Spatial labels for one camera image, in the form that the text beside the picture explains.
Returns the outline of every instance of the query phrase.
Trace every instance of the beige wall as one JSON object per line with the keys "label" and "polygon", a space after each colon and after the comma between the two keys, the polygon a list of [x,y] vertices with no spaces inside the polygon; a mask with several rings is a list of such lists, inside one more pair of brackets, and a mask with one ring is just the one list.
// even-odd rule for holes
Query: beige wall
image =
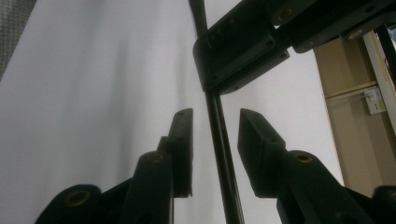
{"label": "beige wall", "polygon": [[362,93],[375,85],[364,44],[335,40],[315,54],[346,187],[371,196],[379,185],[396,185],[389,116],[370,115]]}

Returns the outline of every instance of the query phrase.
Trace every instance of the gray fabric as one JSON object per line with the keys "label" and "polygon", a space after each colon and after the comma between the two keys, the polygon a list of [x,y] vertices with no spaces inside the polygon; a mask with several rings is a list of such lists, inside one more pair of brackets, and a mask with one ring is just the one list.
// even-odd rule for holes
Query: gray fabric
{"label": "gray fabric", "polygon": [[36,0],[0,1],[0,79],[18,44]]}

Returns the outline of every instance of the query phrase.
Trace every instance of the white wall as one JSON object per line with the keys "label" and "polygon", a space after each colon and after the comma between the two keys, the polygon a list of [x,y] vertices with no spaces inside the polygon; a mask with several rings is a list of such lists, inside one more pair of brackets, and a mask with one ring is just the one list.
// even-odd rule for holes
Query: white wall
{"label": "white wall", "polygon": [[[209,25],[236,1],[206,2]],[[187,0],[39,0],[0,83],[0,220],[33,223],[60,191],[107,190],[194,109],[193,198],[175,223],[225,223]],[[256,110],[288,149],[316,154],[341,181],[313,52],[222,97],[246,223],[280,223],[254,197],[236,149],[239,109]]]}

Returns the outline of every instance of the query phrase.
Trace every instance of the white backdrop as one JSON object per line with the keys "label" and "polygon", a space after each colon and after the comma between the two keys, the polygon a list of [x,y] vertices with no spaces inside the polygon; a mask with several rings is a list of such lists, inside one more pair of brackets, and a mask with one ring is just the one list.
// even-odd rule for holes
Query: white backdrop
{"label": "white backdrop", "polygon": [[[208,25],[236,3],[207,1]],[[193,197],[176,200],[175,223],[225,223],[194,41],[188,0],[38,0],[0,83],[0,222],[34,223],[63,189],[129,178],[191,107]],[[237,153],[240,108],[342,181],[314,54],[290,53],[222,97],[247,224],[280,220],[276,200],[254,197]]]}

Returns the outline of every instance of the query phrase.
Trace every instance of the wall outlet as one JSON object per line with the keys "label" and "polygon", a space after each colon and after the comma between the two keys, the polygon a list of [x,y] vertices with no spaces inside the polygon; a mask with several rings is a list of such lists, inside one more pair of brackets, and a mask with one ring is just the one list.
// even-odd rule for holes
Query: wall outlet
{"label": "wall outlet", "polygon": [[379,88],[365,91],[364,96],[371,115],[387,111]]}

